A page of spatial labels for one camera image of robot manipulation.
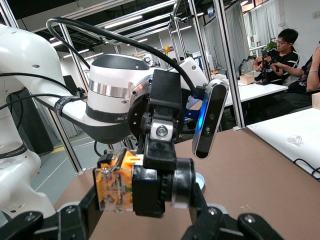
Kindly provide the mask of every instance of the white floor line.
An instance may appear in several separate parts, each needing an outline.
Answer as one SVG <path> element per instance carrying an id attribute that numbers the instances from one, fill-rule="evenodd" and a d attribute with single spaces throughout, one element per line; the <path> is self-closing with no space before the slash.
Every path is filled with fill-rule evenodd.
<path id="1" fill-rule="evenodd" d="M 58 170 L 58 168 L 59 168 L 67 159 L 68 159 L 68 157 L 66 157 L 65 160 L 63 160 L 63 161 L 59 164 L 59 166 L 57 166 L 56 169 L 53 170 L 53 172 L 52 172 L 49 176 L 46 177 L 46 179 L 43 181 L 43 183 L 41 183 L 40 186 L 38 186 L 35 191 L 38 191 L 38 189 L 52 176 L 52 174 L 55 173 L 55 171 Z"/>

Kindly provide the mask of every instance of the black ceiling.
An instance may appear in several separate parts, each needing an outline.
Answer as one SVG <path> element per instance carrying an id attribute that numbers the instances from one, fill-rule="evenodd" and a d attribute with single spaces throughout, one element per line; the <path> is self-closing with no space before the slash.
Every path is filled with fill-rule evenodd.
<path id="1" fill-rule="evenodd" d="M 205 15 L 207 14 L 208 7 L 213 5 L 212 0 L 194 0 L 194 1 L 196 4 L 197 12 L 198 13 L 203 12 Z M 234 1 L 235 0 L 223 0 L 225 5 L 229 5 Z M 44 1 L 44 0 L 28 0 L 28 1 L 26 1 L 26 0 L 7 0 L 7 2 L 12 10 L 14 17 L 17 20 L 26 18 L 28 16 L 35 15 L 38 13 L 42 13 L 44 11 L 47 11 L 47 10 L 50 10 L 53 8 L 61 7 L 63 5 L 70 4 L 70 3 L 74 3 L 75 6 L 77 6 L 75 0 L 49 0 L 49 1 Z M 104 10 L 104 11 L 97 12 L 95 14 L 80 18 L 78 20 L 85 22 L 85 23 L 88 23 L 88 24 L 91 24 L 91 25 L 98 25 L 98 24 L 104 23 L 106 21 L 130 14 L 130 13 L 134 13 L 136 11 L 139 11 L 139 10 L 142 10 L 142 9 L 145 9 L 145 8 L 148 8 L 148 7 L 163 3 L 163 2 L 166 2 L 166 0 L 135 0 L 135 1 L 131 1 L 126 4 L 122 4 L 117 7 L 113 7 L 113 8 Z M 172 10 L 173 10 L 173 5 L 146 13 L 142 16 L 141 20 L 137 20 L 134 23 L 137 23 L 139 21 L 140 22 L 145 21 L 145 20 L 154 18 L 156 16 L 163 15 L 166 13 L 170 13 L 170 12 L 172 12 Z M 181 0 L 177 13 L 180 13 L 180 15 L 179 15 L 180 18 L 187 17 L 188 15 L 190 15 L 189 5 L 188 5 L 187 0 Z M 128 30 L 125 32 L 121 32 L 120 34 L 127 35 L 130 33 L 137 32 L 142 29 L 146 29 L 148 27 L 152 27 L 152 26 L 160 24 L 160 23 L 167 22 L 169 20 L 170 19 L 168 17 L 165 19 L 161 19 L 161 20 L 149 23 L 149 24 L 145 24 L 143 26 L 136 27 L 134 29 L 131 29 L 131 30 Z M 119 28 L 123 28 L 125 26 L 129 26 L 132 24 L 133 24 L 132 22 L 127 23 L 126 25 L 122 24 L 121 26 L 116 26 L 116 27 L 110 28 L 109 30 L 115 31 Z M 78 31 L 75 31 L 70 28 L 68 30 L 69 30 L 69 34 L 71 36 L 73 45 L 78 51 L 83 50 L 85 48 L 91 49 L 92 47 L 95 47 L 95 46 L 102 44 L 102 42 L 100 40 L 89 37 L 86 34 L 79 33 Z M 42 31 L 38 31 L 37 34 L 41 35 L 42 37 L 44 37 L 47 40 L 49 40 L 50 38 L 53 37 L 47 29 L 42 30 Z M 55 48 L 61 52 L 69 52 L 68 49 L 63 45 L 56 46 Z"/>

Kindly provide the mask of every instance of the floor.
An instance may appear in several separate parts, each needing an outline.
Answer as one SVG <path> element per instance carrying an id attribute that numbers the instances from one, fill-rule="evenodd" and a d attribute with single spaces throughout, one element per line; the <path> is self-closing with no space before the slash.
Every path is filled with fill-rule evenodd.
<path id="1" fill-rule="evenodd" d="M 94 151 L 94 140 L 86 133 L 70 138 L 71 145 L 81 163 L 82 168 L 93 168 L 96 166 L 99 157 Z M 113 147 L 123 147 L 122 143 L 114 144 Z M 99 153 L 103 153 L 108 146 L 106 144 L 97 144 Z M 48 196 L 54 205 L 64 192 L 71 180 L 75 177 L 75 171 L 72 167 L 66 151 L 60 143 L 54 146 L 51 153 L 45 154 L 41 158 L 41 167 L 39 173 L 31 181 L 31 187 Z M 6 223 L 6 218 L 0 212 L 0 226 Z"/>

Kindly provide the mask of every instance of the brown tabletop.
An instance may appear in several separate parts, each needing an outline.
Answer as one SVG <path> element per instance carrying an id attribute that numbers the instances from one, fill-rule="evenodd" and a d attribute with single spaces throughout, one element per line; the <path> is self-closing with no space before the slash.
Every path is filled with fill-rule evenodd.
<path id="1" fill-rule="evenodd" d="M 249 130 L 219 132 L 205 160 L 193 157 L 191 141 L 177 144 L 176 155 L 194 159 L 207 203 L 223 205 L 231 217 L 256 213 L 284 239 L 320 238 L 320 183 Z M 89 169 L 73 179 L 55 207 L 80 200 L 92 185 Z M 91 239 L 176 240 L 190 224 L 189 211 L 170 204 L 162 219 L 104 212 Z"/>

